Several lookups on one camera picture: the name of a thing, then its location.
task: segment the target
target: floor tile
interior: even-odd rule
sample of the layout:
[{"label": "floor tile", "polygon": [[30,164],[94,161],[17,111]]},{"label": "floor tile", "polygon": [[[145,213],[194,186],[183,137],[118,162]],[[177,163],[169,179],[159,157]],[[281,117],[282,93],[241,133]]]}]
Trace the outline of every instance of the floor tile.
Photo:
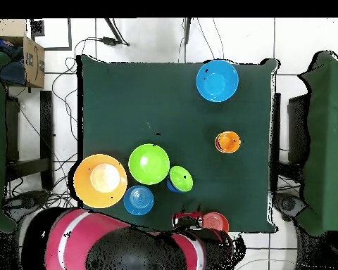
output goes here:
[{"label": "floor tile", "polygon": [[[213,19],[199,18],[199,22],[214,57],[221,58],[222,46]],[[130,46],[106,46],[98,42],[99,60],[175,63],[179,59],[184,62],[184,44],[179,56],[180,42],[184,37],[182,18],[117,19],[116,24]],[[236,63],[259,63],[273,57],[273,18],[216,18],[215,24],[223,42],[225,58]],[[213,59],[201,28],[194,18],[187,45],[188,63]],[[97,36],[113,37],[104,19],[97,19]]]},{"label": "floor tile", "polygon": [[273,222],[279,230],[270,235],[270,248],[297,248],[293,222],[283,221],[280,213],[274,208]]},{"label": "floor tile", "polygon": [[[70,116],[67,113],[67,110],[69,112],[69,108],[65,106],[65,103],[58,96],[65,100],[65,97],[70,92],[74,91],[66,98],[66,100],[70,106],[72,117],[77,119],[77,91],[75,91],[77,88],[77,76],[62,75],[58,77],[58,75],[46,75],[44,90],[51,91],[54,81],[54,92],[57,95],[53,94],[54,150],[56,154],[54,160],[59,159],[60,161],[64,161],[77,153],[77,141],[75,140],[75,138],[77,138],[77,122],[72,120],[74,138],[70,130]],[[70,160],[76,161],[77,156],[75,155]]]},{"label": "floor tile", "polygon": [[294,270],[297,250],[270,250],[270,270]]},{"label": "floor tile", "polygon": [[268,248],[269,234],[264,233],[243,233],[242,238],[247,248]]},{"label": "floor tile", "polygon": [[[307,94],[306,85],[295,75],[276,77],[276,92],[281,94],[280,104],[280,147],[289,148],[288,102],[289,99]],[[280,151],[280,160],[287,161],[288,152]]]},{"label": "floor tile", "polygon": [[278,73],[307,71],[313,55],[331,50],[338,55],[338,18],[276,18],[275,57]]},{"label": "floor tile", "polygon": [[243,260],[234,270],[268,270],[268,250],[246,250]]},{"label": "floor tile", "polygon": [[[86,41],[77,43],[88,37],[95,37],[95,19],[93,18],[73,18],[71,19],[71,37],[72,37],[72,50],[71,51],[45,51],[45,72],[65,72],[65,60],[67,57],[74,58],[75,54],[81,54],[83,46],[84,54],[95,57],[95,41]],[[69,67],[73,65],[73,60],[67,61]]]}]

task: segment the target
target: yellow plate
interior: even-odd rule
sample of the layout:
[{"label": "yellow plate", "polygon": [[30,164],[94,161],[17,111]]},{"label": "yellow plate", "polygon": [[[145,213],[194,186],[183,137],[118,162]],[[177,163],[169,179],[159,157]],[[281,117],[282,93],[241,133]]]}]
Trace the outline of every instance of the yellow plate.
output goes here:
[{"label": "yellow plate", "polygon": [[[95,179],[95,177],[93,179],[92,174],[94,169],[96,169],[94,172],[96,177],[98,177],[98,173],[103,172],[100,165],[108,165],[106,167],[109,169],[114,166],[117,170],[115,172],[119,179],[117,186],[112,191],[104,193],[97,190],[100,183],[97,182],[98,179]],[[114,157],[104,154],[91,155],[77,167],[74,173],[74,189],[85,205],[93,208],[107,208],[119,202],[124,196],[127,189],[127,175],[124,167]]]}]

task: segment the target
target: dark green tabletop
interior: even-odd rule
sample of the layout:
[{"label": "dark green tabletop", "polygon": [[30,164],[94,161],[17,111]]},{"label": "dark green tabletop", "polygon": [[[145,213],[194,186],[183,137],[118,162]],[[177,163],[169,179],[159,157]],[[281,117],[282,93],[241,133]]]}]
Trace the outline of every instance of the dark green tabletop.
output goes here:
[{"label": "dark green tabletop", "polygon": [[[128,188],[137,185],[127,166],[130,153],[144,143],[165,149],[170,166],[192,174],[188,193],[173,193],[165,181],[149,186],[153,209],[136,217],[119,201],[96,210],[157,230],[172,228],[180,212],[220,212],[231,231],[273,232],[267,221],[271,74],[277,61],[234,65],[239,86],[232,98],[212,103],[196,89],[203,63],[102,63],[82,56],[83,157],[108,154],[119,160]],[[233,154],[219,153],[215,137],[235,131],[241,139]]]}]

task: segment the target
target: green bowl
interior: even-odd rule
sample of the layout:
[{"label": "green bowl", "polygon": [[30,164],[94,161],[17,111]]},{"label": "green bowl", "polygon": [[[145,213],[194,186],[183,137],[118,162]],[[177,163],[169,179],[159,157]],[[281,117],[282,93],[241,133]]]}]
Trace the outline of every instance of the green bowl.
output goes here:
[{"label": "green bowl", "polygon": [[174,166],[170,169],[169,178],[173,186],[179,191],[187,192],[193,188],[193,178],[187,169]]},{"label": "green bowl", "polygon": [[129,171],[141,184],[159,183],[167,177],[169,169],[168,154],[158,145],[141,145],[129,157]]}]

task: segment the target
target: small blue bowl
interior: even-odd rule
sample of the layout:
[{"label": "small blue bowl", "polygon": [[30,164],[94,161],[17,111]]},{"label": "small blue bowl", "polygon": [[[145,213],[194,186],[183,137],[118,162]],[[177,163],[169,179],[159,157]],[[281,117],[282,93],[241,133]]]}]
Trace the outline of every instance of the small blue bowl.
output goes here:
[{"label": "small blue bowl", "polygon": [[204,64],[196,76],[196,87],[208,101],[220,103],[230,98],[237,90],[238,73],[225,60],[212,60]]},{"label": "small blue bowl", "polygon": [[173,191],[174,193],[184,193],[183,191],[180,191],[175,186],[173,186],[172,181],[170,180],[169,175],[166,177],[166,186],[169,188],[169,191]]},{"label": "small blue bowl", "polygon": [[125,192],[124,207],[133,215],[144,215],[153,205],[153,193],[145,186],[132,186]]}]

